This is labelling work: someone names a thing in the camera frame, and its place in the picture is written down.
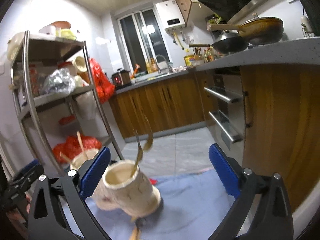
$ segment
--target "white ceramic cup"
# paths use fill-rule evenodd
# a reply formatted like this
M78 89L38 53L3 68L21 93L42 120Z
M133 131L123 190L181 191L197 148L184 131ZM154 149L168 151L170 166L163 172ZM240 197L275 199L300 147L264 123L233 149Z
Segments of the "white ceramic cup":
M134 161L122 160L107 167L102 179L112 200L132 217L146 217L158 208L161 202L159 190L151 185L139 166L131 176Z

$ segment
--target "water heater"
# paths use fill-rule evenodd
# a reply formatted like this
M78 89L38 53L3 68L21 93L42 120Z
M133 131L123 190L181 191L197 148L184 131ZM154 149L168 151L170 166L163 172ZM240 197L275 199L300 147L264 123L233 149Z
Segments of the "water heater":
M169 0L156 4L162 26L167 31L186 26L176 0Z

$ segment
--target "wok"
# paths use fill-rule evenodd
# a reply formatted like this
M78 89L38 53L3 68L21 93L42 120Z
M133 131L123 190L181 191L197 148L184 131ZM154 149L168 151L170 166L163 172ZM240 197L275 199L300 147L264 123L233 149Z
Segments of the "wok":
M237 30L252 45L265 45L281 40L283 21L275 17L262 17L246 21L242 25L211 24L208 25L208 30Z
M224 33L219 36L216 42L209 44L190 44L189 47L214 47L214 49L222 54L236 53L245 50L249 43L238 33Z

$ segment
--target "gray countertop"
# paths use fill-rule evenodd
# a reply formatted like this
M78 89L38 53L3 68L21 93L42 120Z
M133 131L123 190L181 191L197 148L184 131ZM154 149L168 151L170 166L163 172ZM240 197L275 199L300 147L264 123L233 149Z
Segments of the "gray countertop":
M320 65L320 37L301 38L278 42L241 51L187 71L163 75L149 81L143 81L132 86L119 89L115 92L115 95L194 71L264 64Z

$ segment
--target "window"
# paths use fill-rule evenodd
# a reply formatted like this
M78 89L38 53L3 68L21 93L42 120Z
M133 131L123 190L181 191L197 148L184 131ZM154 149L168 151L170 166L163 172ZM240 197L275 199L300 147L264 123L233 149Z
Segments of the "window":
M129 14L118 19L118 23L132 72L136 64L141 71L147 71L146 60L151 61L158 54L170 61L153 9Z

